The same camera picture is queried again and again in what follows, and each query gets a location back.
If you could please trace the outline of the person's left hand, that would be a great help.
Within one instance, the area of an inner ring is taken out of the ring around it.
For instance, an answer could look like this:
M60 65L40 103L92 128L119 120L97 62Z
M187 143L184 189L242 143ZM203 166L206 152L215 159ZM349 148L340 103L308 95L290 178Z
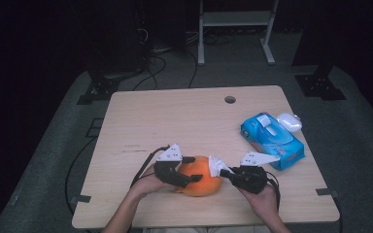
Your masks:
M151 165L142 177L131 186L129 192L132 196L142 199L147 195L161 190L163 187L171 187L171 184L164 183L155 174Z

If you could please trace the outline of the black stand base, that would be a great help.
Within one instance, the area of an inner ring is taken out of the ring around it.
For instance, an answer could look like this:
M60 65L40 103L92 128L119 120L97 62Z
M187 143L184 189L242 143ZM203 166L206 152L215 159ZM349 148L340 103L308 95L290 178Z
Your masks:
M331 66L320 65L313 74L296 75L295 79L306 97L321 97L324 101L345 100L343 92L329 78Z
M119 79L107 79L102 81L92 81L86 92L82 94L78 101L78 105L90 105L94 101L110 100L112 95L119 89Z

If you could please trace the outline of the person's right hand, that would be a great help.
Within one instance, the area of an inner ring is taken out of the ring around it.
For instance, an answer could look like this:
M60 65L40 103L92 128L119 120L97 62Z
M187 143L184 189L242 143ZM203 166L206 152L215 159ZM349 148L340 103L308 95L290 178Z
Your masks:
M278 204L274 188L268 184L258 194L239 188L241 194L250 203L254 213L259 218L272 218L278 214Z

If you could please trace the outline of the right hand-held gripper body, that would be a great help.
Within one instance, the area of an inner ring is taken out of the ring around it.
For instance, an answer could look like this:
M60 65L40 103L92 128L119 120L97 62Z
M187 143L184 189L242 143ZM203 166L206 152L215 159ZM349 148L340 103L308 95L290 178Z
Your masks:
M278 191L279 185L275 176L262 168L262 165L278 160L278 156L249 151L241 159L239 167L231 168L232 173L236 174L235 177L231 177L231 181L236 187L254 194L258 194L268 183Z

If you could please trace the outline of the orange round fruit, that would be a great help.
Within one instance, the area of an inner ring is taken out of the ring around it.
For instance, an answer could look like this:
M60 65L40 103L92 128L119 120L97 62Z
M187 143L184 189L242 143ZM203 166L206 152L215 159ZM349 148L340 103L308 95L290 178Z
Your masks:
M186 187L176 187L177 193L187 196L202 197L216 193L222 185L222 178L212 177L209 169L209 158L207 156L195 156L195 161L182 164L178 172L187 176L201 175L199 182L189 183Z

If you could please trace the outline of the white wet wipe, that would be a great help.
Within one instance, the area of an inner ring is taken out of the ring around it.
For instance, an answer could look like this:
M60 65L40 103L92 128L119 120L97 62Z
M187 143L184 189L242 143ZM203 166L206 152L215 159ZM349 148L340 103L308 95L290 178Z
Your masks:
M209 156L208 166L211 177L219 177L222 170L232 173L232 170L221 159L214 155Z

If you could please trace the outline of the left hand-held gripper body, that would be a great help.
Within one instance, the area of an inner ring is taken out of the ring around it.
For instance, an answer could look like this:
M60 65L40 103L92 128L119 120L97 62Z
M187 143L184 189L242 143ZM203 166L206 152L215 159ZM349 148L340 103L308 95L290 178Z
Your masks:
M164 183L176 187L186 187L190 182L190 177L177 171L182 161L180 147L174 144L157 157L153 165L154 174Z

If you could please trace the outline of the white metal stand frame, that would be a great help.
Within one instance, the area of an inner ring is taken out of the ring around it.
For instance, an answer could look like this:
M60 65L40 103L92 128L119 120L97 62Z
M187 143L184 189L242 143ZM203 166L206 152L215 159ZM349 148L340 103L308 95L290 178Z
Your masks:
M205 12L204 0L199 3L198 21L198 46L197 64L205 64L204 29L206 27L235 27L235 26L265 26L266 32L260 39L266 61L269 65L276 63L269 47L276 13L280 0L273 0L272 7L268 11L246 11L246 12Z

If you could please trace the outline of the grey tape strip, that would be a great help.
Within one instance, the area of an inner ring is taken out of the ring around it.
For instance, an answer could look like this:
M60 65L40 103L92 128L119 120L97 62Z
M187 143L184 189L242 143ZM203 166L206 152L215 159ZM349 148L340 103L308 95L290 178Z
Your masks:
M332 198L338 198L339 197L338 192L336 190L332 190L330 188L317 188L316 192L319 196L329 195Z
M79 195L79 196L73 196L70 198L69 203L77 205L79 202L83 203L89 203L91 200L90 196L87 195Z

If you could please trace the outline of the white plastic case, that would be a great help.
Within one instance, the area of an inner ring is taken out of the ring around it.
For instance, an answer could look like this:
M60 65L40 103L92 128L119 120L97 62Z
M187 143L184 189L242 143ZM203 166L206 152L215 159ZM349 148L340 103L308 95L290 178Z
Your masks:
M296 132L302 129L302 122L297 115L282 113L277 121L289 132Z

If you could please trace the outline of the blue wet wipes packet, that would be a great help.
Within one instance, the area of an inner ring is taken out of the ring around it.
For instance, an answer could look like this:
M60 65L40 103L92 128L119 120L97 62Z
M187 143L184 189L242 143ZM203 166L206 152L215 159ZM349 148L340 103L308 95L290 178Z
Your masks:
M304 144L267 113L246 119L240 131L257 152L279 157L269 163L276 170L285 170L305 157Z

